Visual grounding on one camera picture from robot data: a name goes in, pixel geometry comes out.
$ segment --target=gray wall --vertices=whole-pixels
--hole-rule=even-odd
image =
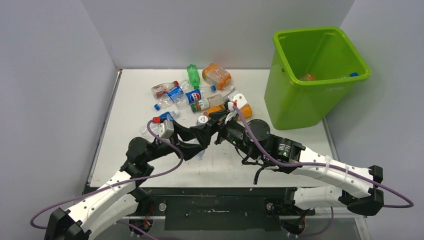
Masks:
[[[82,0],[119,68],[269,68],[276,31],[340,26],[354,0]]]
[[[30,218],[82,190],[117,72],[79,0],[1,1],[0,36],[0,239],[43,239]]]
[[[383,181],[415,202],[367,220],[372,238],[423,239],[424,1],[356,0],[341,25],[372,69],[328,115],[338,156],[380,165]],[[387,193],[388,204],[404,204]]]

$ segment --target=clear plastic bottle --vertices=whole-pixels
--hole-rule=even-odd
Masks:
[[[229,90],[230,92],[222,98],[224,102],[229,101],[230,99],[233,99],[235,95],[240,93],[239,90],[237,90],[236,87],[233,85],[229,87]]]
[[[159,134],[159,125],[160,125],[159,123],[152,123],[152,124],[150,124],[150,129],[156,135]],[[140,128],[139,131],[140,131],[141,137],[144,138],[144,139],[146,139],[147,141],[152,142],[155,139],[155,137],[152,136],[150,134],[150,132],[147,130],[147,126],[143,126],[142,128]]]
[[[211,107],[219,106],[223,104],[223,96],[221,94],[216,94],[215,96],[211,96],[208,98],[201,99],[190,105],[193,113],[201,112],[207,110]]]
[[[178,81],[162,83],[151,88],[151,94],[155,99],[162,97],[167,92],[178,86]]]
[[[205,124],[207,121],[209,120],[209,118],[207,117],[207,116],[204,116],[204,115],[202,115],[202,116],[199,116],[198,118],[197,118],[197,121],[196,121],[196,126],[198,126],[198,125],[202,125],[202,124]],[[194,140],[193,140],[193,143],[194,144],[199,144],[199,141],[195,138]],[[201,151],[201,152],[199,152],[197,155],[196,155],[196,157],[199,159],[199,160],[202,160],[203,159],[203,154],[205,153],[205,150],[203,150],[203,151]]]
[[[188,93],[194,90],[193,85],[189,82],[189,80],[180,81],[179,87],[184,93]]]
[[[179,95],[174,100],[176,108],[179,110],[188,108],[190,104],[197,102],[198,100],[202,99],[202,97],[209,97],[216,90],[217,88],[215,86],[204,86],[199,87],[198,89],[191,92],[187,92],[186,94]]]
[[[216,86],[202,86],[198,88],[201,94],[201,97],[208,98],[217,90]]]
[[[154,109],[158,111],[161,109],[166,109],[172,106],[172,104],[176,101],[176,99],[183,94],[184,94],[183,90],[179,86],[177,86],[171,91],[167,92],[165,95],[161,96],[159,99],[159,102],[155,104],[153,107]]]
[[[169,121],[174,121],[178,116],[180,115],[180,111],[178,111],[178,109],[172,110],[172,111],[167,111],[165,113],[162,113],[159,118],[165,119],[165,120],[169,120]],[[154,132],[154,134],[158,135],[159,134],[159,123],[152,123],[150,124],[150,128],[151,130]],[[154,136],[152,136],[150,134],[150,132],[147,130],[147,123],[146,125],[142,126],[140,129],[140,134],[141,137],[146,139],[147,141],[153,141],[154,140]]]

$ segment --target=table surface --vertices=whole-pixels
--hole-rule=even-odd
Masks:
[[[251,119],[266,121],[272,134],[300,142],[322,155],[332,155],[323,122],[312,127],[294,130],[273,128],[264,101],[269,70],[228,71],[232,77],[232,84],[244,94],[252,108],[253,118]],[[100,187],[120,168],[126,160],[125,153],[128,143],[134,137],[140,136],[139,129],[145,126],[148,120],[171,109],[170,107],[156,111],[153,108],[158,100],[152,97],[151,87],[187,78],[187,71],[184,69],[124,69],[122,71],[109,118],[103,129],[102,139],[100,139],[97,158],[93,165],[95,167],[90,175],[90,187]],[[201,87],[207,85],[205,81],[201,80]],[[180,112],[177,121],[183,126],[193,126],[201,114],[200,112],[192,113],[188,108]],[[145,188],[257,188],[326,185],[309,177],[268,170],[262,171],[258,184],[253,185],[253,178],[259,166],[242,165],[241,160],[242,158],[230,143],[224,141],[220,145],[215,145],[211,142],[202,160],[193,158],[184,161],[174,172],[148,179],[142,186]],[[169,170],[178,162],[179,159],[175,154],[169,154],[151,161],[149,164],[154,166],[153,174],[157,174]]]

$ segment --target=bolt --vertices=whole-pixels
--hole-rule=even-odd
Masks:
[[[272,202],[268,202],[268,204],[266,205],[266,209],[268,209],[269,211],[271,211],[273,209],[273,203]]]
[[[163,212],[163,211],[165,211],[165,209],[167,209],[167,205],[165,203],[162,202],[161,204],[159,204],[159,210],[160,211]]]

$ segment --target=green plastic bin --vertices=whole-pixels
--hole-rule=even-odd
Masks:
[[[355,83],[371,75],[338,27],[282,30],[274,34],[273,41],[275,52],[264,98],[275,129],[316,125]],[[358,76],[340,78],[355,72]],[[316,80],[298,80],[307,73]]]

